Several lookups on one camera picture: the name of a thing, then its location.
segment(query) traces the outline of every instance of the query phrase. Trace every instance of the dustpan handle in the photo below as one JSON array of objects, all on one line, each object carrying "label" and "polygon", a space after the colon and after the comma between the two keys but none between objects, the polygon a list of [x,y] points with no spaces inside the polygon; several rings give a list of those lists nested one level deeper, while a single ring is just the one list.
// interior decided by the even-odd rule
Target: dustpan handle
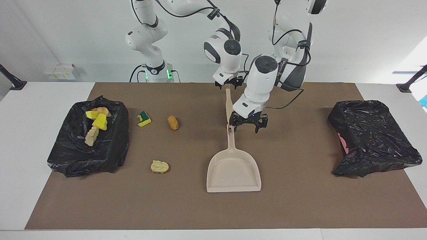
[{"label": "dustpan handle", "polygon": [[225,111],[227,113],[227,122],[230,120],[231,113],[233,112],[233,102],[231,101],[231,92],[230,92],[230,85],[227,86],[225,89]]},{"label": "dustpan handle", "polygon": [[234,144],[234,126],[227,124],[228,149],[236,149]]}]

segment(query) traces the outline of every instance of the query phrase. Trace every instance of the sponge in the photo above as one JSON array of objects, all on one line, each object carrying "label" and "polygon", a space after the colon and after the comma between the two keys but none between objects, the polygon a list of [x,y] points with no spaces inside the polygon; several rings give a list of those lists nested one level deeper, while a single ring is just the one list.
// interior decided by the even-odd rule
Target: sponge
[{"label": "sponge", "polygon": [[140,126],[140,127],[143,127],[143,126],[145,126],[145,125],[147,125],[147,124],[149,124],[150,122],[151,122],[151,119],[150,119],[150,117],[147,115],[147,113],[146,112],[141,112],[138,116],[137,116],[137,118],[139,119],[139,123],[138,123],[138,126]]},{"label": "sponge", "polygon": [[107,130],[107,115],[103,113],[98,114],[92,126],[97,126],[104,131]]},{"label": "sponge", "polygon": [[98,116],[99,112],[98,111],[87,111],[86,112],[86,116],[92,120],[95,120]]}]

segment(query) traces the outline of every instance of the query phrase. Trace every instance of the beige dustpan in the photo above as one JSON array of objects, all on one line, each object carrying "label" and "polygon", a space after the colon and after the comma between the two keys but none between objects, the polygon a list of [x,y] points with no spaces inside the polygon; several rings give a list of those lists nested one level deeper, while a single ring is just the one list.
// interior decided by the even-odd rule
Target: beige dustpan
[{"label": "beige dustpan", "polygon": [[[230,89],[226,89],[227,121],[233,111]],[[261,190],[261,177],[254,158],[234,145],[234,127],[227,125],[228,148],[211,159],[206,189],[208,193],[254,192]]]}]

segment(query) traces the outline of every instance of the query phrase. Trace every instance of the brown paper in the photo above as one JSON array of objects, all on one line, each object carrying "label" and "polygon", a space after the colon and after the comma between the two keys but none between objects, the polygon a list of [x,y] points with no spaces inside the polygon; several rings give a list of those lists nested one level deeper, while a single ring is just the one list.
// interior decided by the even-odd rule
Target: brown paper
[{"label": "brown paper", "polygon": [[[239,126],[236,147],[260,169],[256,193],[207,193],[213,155],[227,148],[225,91],[213,84],[96,83],[89,100],[123,101],[130,148],[116,173],[52,173],[26,229],[425,228],[427,210],[405,171],[336,177],[340,142],[327,116],[336,102],[362,100],[354,84],[305,83],[284,110],[267,109],[266,129]],[[243,87],[232,90],[233,101]],[[269,105],[296,92],[275,88]],[[152,123],[137,126],[146,111]],[[167,117],[175,115],[178,131]],[[152,173],[153,160],[169,163]]]}]

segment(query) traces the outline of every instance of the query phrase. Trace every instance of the plastic bag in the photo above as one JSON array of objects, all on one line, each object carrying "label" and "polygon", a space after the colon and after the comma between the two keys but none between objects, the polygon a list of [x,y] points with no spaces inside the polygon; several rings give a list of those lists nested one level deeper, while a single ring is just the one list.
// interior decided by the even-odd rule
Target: plastic bag
[{"label": "plastic bag", "polygon": [[[99,131],[94,146],[85,144],[85,136],[93,120],[85,112],[106,107],[111,113],[107,130]],[[66,116],[47,160],[54,171],[67,177],[89,175],[96,172],[113,173],[122,166],[129,147],[129,115],[122,102],[110,101],[102,96],[93,101],[75,103]]]},{"label": "plastic bag", "polygon": [[335,175],[364,177],[422,163],[420,153],[380,101],[337,102],[328,119],[348,151]]}]

